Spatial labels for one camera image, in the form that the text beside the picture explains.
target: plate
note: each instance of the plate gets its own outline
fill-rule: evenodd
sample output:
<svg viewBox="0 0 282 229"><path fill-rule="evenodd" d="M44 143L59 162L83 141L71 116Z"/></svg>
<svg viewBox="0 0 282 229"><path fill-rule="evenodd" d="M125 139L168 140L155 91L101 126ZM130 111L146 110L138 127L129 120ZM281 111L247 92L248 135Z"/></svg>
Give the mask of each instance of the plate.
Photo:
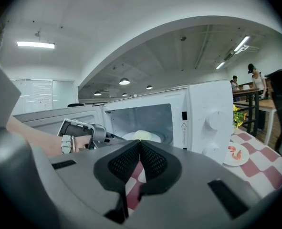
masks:
<svg viewBox="0 0 282 229"><path fill-rule="evenodd" d="M250 155L248 150L243 145L238 143L229 143L229 147L234 148L228 148L225 160L223 161L224 164L228 166L241 166L248 161ZM241 151L241 159L236 160L234 157L237 157L239 151Z"/></svg>
<svg viewBox="0 0 282 229"><path fill-rule="evenodd" d="M122 138L126 139L126 140L134 140L133 139L133 135L135 133L136 132L127 133L127 134L123 135ZM156 135L156 134L151 132L151 137L152 137L151 141L154 141L154 142L157 142L157 143L161 143L161 138L158 135Z"/></svg>

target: microwave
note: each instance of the microwave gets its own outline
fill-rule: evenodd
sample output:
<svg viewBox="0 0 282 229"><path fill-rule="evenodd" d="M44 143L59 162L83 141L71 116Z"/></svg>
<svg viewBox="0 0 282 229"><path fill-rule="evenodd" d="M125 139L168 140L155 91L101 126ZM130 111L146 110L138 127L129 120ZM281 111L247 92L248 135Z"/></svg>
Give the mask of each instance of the microwave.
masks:
<svg viewBox="0 0 282 229"><path fill-rule="evenodd" d="M54 135L65 118L100 124L124 139L138 130L148 131L161 143L204 154L220 164L233 132L233 98L228 81L23 115L40 115L17 118Z"/></svg>

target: red and white tablecloth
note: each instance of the red and white tablecloth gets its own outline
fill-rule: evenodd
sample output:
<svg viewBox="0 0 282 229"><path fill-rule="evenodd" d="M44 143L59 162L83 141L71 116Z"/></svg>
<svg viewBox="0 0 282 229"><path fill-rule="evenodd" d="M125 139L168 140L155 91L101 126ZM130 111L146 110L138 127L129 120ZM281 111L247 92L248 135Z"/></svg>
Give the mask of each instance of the red and white tablecloth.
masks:
<svg viewBox="0 0 282 229"><path fill-rule="evenodd" d="M249 160L242 166L226 169L248 182L261 198L282 186L282 157L250 134L236 129L231 142L239 143L247 148ZM145 172L141 162L138 163L126 184L128 212L137 207L140 186L146 183Z"/></svg>

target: fluorescent light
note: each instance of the fluorescent light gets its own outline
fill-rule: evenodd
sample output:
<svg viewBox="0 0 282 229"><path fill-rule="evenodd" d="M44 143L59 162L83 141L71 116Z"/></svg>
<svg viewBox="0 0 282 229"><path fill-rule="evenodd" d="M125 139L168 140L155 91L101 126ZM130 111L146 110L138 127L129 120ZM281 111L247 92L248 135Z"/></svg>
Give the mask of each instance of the fluorescent light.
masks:
<svg viewBox="0 0 282 229"><path fill-rule="evenodd" d="M223 66L225 62L221 62L220 65L217 66L216 70L218 70L221 66Z"/></svg>
<svg viewBox="0 0 282 229"><path fill-rule="evenodd" d="M47 82L51 82L51 79L31 79L31 81L47 81Z"/></svg>
<svg viewBox="0 0 282 229"><path fill-rule="evenodd" d="M17 42L19 47L55 48L54 43L46 42Z"/></svg>
<svg viewBox="0 0 282 229"><path fill-rule="evenodd" d="M238 44L238 46L234 49L235 52L237 52L241 47L242 45L247 41L249 40L250 36L245 36L244 39L242 39L242 41L240 42L240 44Z"/></svg>
<svg viewBox="0 0 282 229"><path fill-rule="evenodd" d="M127 85L129 83L130 83L130 81L127 78L123 78L123 79L120 80L120 85Z"/></svg>

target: hand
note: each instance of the hand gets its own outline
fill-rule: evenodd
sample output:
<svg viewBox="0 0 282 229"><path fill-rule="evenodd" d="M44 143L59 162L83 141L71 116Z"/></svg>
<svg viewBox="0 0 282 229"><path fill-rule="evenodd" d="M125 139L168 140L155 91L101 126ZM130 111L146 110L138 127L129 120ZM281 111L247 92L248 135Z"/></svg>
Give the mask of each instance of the hand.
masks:
<svg viewBox="0 0 282 229"><path fill-rule="evenodd" d="M79 152L79 149L83 149L85 144L89 144L91 135L77 136L75 137L75 151Z"/></svg>

